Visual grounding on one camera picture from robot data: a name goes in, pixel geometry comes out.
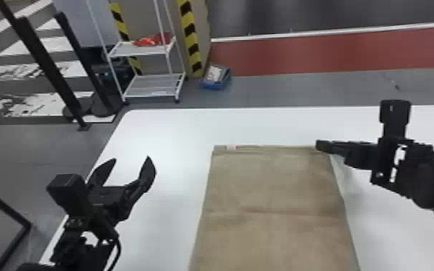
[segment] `white table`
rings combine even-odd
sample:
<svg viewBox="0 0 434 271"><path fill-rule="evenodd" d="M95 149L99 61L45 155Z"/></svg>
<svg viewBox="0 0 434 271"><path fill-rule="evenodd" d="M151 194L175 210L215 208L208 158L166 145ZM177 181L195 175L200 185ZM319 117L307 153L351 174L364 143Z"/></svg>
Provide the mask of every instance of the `white table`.
<svg viewBox="0 0 434 271"><path fill-rule="evenodd" d="M97 165L117 158L108 185L138 176L149 155L150 192L117 226L123 254L115 270L185 271L190 261L215 145L310 146L316 139L376 142L378 107L298 107L128 112ZM434 144L434 106L413 107L407 135ZM369 173L333 157L362 271L434 270L434 215L374 187ZM41 262L47 263L61 228Z"/></svg>

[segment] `black cable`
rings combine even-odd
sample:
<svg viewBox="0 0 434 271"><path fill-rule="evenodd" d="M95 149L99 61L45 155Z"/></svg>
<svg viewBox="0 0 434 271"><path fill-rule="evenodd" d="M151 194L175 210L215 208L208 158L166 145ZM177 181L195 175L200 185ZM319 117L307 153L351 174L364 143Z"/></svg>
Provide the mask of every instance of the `black cable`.
<svg viewBox="0 0 434 271"><path fill-rule="evenodd" d="M121 255L121 243L119 239L115 240L116 242L116 257L115 259L112 261L110 268L107 269L107 271L112 271L115 268L116 262L118 262L118 260L120 259L120 255Z"/></svg>

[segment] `pole base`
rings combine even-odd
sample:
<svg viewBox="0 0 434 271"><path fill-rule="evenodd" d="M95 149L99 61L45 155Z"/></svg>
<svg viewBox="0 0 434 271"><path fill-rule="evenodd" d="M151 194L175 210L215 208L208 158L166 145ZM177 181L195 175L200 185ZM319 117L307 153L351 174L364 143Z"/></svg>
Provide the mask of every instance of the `pole base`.
<svg viewBox="0 0 434 271"><path fill-rule="evenodd" d="M119 95L108 95L108 100L110 101L110 106L105 106L99 95L92 95L93 104L91 107L91 113L96 117L109 117L111 115L117 114L123 107L123 101Z"/></svg>
<svg viewBox="0 0 434 271"><path fill-rule="evenodd" d="M86 126L79 126L77 130L79 132L85 132L91 128L91 123L86 123Z"/></svg>
<svg viewBox="0 0 434 271"><path fill-rule="evenodd" d="M80 110L81 117L89 114L89 111L91 111L91 106L92 106L91 97L79 98L77 100L81 104L81 110ZM72 115L71 111L67 107L64 107L64 109L62 109L62 115L69 121L72 121L74 119L74 116Z"/></svg>

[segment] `red object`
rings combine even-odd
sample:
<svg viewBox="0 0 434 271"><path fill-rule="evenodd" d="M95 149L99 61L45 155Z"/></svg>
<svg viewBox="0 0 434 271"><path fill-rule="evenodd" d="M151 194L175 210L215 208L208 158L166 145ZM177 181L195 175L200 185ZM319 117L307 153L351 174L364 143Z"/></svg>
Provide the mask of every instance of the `red object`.
<svg viewBox="0 0 434 271"><path fill-rule="evenodd" d="M172 34L170 32L163 33L165 37L165 43L170 44L172 40ZM155 45L163 45L163 39L161 38L161 34L156 34L151 37L142 37L138 40L133 41L134 46L155 46Z"/></svg>
<svg viewBox="0 0 434 271"><path fill-rule="evenodd" d="M434 29L213 43L233 76L434 68Z"/></svg>
<svg viewBox="0 0 434 271"><path fill-rule="evenodd" d="M135 46L154 46L156 45L155 41L149 37L142 37L139 40L133 41L133 45Z"/></svg>

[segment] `white floor marking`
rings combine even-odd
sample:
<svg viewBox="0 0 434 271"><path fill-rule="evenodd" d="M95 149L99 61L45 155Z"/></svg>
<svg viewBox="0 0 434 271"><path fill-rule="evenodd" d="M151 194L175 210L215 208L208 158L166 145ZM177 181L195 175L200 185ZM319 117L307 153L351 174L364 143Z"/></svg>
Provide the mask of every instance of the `white floor marking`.
<svg viewBox="0 0 434 271"><path fill-rule="evenodd" d="M49 53L72 51L72 46L67 37L43 37L40 41ZM29 54L29 50L25 47L24 43L19 40L10 45L7 49L3 50L0 53L0 56Z"/></svg>
<svg viewBox="0 0 434 271"><path fill-rule="evenodd" d="M336 30L313 30L303 32L292 32L282 34L268 34L268 35L248 35L241 37L215 37L212 39L212 43L230 43L235 41L245 40L272 40L282 39L287 37L316 37L327 35L345 35L345 34L358 34L358 33L373 33L373 32L385 32L385 31L400 31L400 30L422 30L434 28L434 22L431 23L419 23L408 25L392 25L387 27L355 27L355 28L342 28Z"/></svg>
<svg viewBox="0 0 434 271"><path fill-rule="evenodd" d="M80 61L61 61L56 62L56 65L65 78L87 76ZM42 70L36 63L0 66L0 81L28 80L41 75Z"/></svg>
<svg viewBox="0 0 434 271"><path fill-rule="evenodd" d="M35 2L34 4L31 4L30 6L25 7L24 9L19 10L18 12L15 12L16 17L21 16L30 16L34 14L35 12L43 9L44 7L48 6L49 4L52 4L52 0L39 0ZM9 22L6 19L0 20L0 33L4 30L8 29L10 27Z"/></svg>
<svg viewBox="0 0 434 271"><path fill-rule="evenodd" d="M61 26L59 23L57 23L56 19L50 19L45 24L39 26L37 28L37 31L43 31L43 30L53 30L53 29L60 29Z"/></svg>
<svg viewBox="0 0 434 271"><path fill-rule="evenodd" d="M76 97L90 97L93 92L74 92ZM2 117L62 117L65 104L57 93L30 95L0 95L0 116ZM109 117L84 116L88 123L111 123L115 115Z"/></svg>

